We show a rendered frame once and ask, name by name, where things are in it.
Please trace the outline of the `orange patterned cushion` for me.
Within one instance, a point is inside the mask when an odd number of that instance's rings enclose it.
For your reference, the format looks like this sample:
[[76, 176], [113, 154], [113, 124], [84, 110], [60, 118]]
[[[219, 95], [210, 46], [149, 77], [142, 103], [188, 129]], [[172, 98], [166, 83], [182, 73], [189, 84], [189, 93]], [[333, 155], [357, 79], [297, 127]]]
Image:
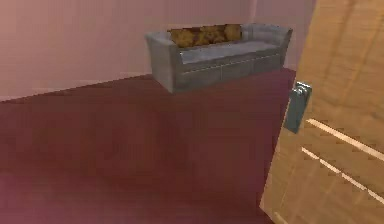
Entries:
[[171, 40], [180, 48], [206, 46], [242, 39], [240, 24], [208, 25], [169, 30]]

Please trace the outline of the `grey sofa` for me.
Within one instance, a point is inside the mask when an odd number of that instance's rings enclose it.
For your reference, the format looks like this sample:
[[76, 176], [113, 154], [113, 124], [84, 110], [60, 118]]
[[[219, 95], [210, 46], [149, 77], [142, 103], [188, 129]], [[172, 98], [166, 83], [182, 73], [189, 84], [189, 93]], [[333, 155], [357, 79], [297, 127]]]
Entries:
[[273, 24], [240, 24], [239, 41], [180, 48], [168, 31], [145, 35], [152, 75], [168, 92], [184, 92], [281, 69], [293, 30]]

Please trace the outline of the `light wooden room door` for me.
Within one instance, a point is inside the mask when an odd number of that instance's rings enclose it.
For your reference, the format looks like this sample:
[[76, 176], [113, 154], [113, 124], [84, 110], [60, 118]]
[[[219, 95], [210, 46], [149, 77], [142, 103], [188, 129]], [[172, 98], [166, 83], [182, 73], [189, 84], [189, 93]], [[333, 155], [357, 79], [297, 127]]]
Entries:
[[261, 209], [274, 224], [384, 224], [384, 0], [317, 0]]

